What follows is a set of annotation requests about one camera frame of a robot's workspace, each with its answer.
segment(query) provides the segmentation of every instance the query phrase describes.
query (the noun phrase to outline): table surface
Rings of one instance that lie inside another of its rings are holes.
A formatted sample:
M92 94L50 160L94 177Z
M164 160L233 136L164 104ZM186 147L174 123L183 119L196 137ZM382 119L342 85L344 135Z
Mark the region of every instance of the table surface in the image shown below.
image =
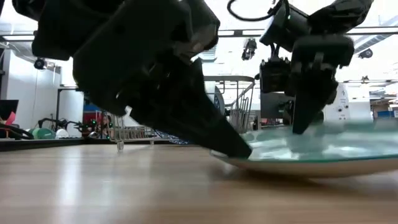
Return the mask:
M0 223L391 224L397 180L255 174L187 146L2 152Z

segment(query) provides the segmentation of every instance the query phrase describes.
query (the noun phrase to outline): glass plate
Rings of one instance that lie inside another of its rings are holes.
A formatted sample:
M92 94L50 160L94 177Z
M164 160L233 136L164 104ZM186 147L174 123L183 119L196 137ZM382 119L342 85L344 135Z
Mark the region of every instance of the glass plate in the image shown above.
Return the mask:
M398 120L321 124L303 135L275 127L243 138L253 148L250 161L336 162L398 157Z

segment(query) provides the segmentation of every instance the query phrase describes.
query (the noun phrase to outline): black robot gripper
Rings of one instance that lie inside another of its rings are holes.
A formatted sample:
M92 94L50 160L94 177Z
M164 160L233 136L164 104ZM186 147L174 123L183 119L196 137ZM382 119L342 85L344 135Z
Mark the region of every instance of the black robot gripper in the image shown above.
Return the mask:
M310 35L296 41L290 82L295 89L293 133L303 134L316 115L336 98L336 69L348 66L353 41L342 35Z
M251 148L206 94L200 58L187 65L167 54L148 72L138 91L125 85L119 92L132 118L228 157L249 157Z

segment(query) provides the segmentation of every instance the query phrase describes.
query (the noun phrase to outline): white machine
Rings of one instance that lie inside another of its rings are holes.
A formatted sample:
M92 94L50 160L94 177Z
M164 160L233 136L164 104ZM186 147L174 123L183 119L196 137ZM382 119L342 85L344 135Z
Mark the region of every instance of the white machine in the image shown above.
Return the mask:
M324 121L347 121L350 117L349 98L347 87L340 83L337 87L337 95L335 102L326 105L323 109Z

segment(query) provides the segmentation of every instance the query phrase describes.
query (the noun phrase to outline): ceiling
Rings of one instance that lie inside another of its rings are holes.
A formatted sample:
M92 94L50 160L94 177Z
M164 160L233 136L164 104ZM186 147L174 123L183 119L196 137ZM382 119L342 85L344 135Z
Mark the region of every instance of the ceiling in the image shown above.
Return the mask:
M205 1L220 19L221 30L262 29L264 27L265 22L241 22L230 16L226 10L228 0ZM317 9L333 1L334 0L289 0L291 4L308 14L313 13ZM272 0L238 0L236 4L233 5L233 9L244 17L260 17L272 6L271 3ZM365 22L361 24L361 26L385 26L391 18L397 17L395 5L396 0L375 1ZM6 0L0 17L0 35L32 34L36 29L37 23L35 21L17 14L12 7L11 0ZM353 39L357 40L356 47L360 47L375 37L376 35L354 36ZM241 60L241 53L244 41L245 38L220 39L216 50L213 52L217 60L215 60L214 63L206 63L203 65L205 75L232 74L254 76L257 74L259 63L262 59L267 59L270 55L270 51L267 47L259 44L254 58L250 61L243 62ZM18 56L26 60L35 60L35 57L31 54L29 42L13 42L10 43L8 47L14 49ZM371 80L398 79L398 63L395 59L395 52L398 51L398 35L376 42L376 44L371 46L371 49L374 52L373 57L369 59L354 57L348 68L344 68L337 73L336 76L339 81L359 80L365 75ZM284 57L290 56L290 54L284 50L281 50L280 55Z

